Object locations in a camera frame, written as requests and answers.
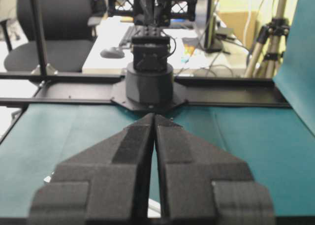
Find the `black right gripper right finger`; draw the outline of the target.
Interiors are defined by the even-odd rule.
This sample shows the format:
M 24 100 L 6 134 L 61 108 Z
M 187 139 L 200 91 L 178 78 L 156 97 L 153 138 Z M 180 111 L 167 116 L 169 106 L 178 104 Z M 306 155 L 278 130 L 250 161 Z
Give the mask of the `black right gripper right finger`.
M 161 215 L 171 225 L 273 225 L 268 189 L 248 164 L 155 116 Z

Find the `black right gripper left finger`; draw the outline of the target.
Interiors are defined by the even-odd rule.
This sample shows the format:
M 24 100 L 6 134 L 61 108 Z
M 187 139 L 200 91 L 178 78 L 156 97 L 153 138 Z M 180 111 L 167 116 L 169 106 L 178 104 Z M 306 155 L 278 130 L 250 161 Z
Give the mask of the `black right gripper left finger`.
M 34 195 L 30 225 L 142 225 L 148 220 L 154 114 L 60 162 Z

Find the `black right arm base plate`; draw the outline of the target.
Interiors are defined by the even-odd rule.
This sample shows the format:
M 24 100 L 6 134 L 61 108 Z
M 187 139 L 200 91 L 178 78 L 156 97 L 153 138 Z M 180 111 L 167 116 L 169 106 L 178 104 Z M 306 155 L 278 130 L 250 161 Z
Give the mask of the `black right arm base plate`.
M 186 92 L 177 83 L 162 87 L 123 80 L 113 85 L 111 101 L 133 112 L 163 114 L 187 103 Z

